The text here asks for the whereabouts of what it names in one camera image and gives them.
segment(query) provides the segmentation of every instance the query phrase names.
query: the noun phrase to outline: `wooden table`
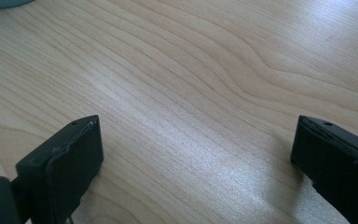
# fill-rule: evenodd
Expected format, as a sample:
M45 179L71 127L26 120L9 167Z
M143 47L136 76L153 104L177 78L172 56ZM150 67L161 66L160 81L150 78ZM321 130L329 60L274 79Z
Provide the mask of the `wooden table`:
M75 223L347 223L290 161L358 134L358 1L36 0L0 10L0 175L98 114Z

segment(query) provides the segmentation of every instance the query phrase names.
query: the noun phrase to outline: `tabletop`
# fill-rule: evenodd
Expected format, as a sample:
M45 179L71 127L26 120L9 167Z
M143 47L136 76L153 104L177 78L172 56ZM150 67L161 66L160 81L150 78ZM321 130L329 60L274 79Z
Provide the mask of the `tabletop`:
M0 9L0 175L89 115L75 223L348 223L289 158L299 115L358 135L358 1Z

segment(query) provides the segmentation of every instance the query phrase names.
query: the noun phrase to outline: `teal round object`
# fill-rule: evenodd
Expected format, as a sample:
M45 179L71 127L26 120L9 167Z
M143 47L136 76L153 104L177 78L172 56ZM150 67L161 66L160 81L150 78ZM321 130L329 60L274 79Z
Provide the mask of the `teal round object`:
M0 8L17 7L32 1L33 0L0 0Z

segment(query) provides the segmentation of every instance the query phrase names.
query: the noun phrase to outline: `wooden surface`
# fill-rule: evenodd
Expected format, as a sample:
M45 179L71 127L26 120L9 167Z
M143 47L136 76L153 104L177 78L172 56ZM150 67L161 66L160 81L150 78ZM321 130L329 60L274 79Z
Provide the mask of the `wooden surface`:
M0 175L98 114L75 223L347 223L289 161L358 134L358 1L36 0L0 10Z

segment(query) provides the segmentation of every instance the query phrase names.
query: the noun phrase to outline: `light brown wood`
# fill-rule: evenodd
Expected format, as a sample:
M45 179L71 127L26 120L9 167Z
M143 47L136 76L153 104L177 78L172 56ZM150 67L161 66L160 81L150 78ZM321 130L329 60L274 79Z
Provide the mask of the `light brown wood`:
M0 10L0 175L98 114L75 223L347 223L289 161L358 134L358 1L36 0Z

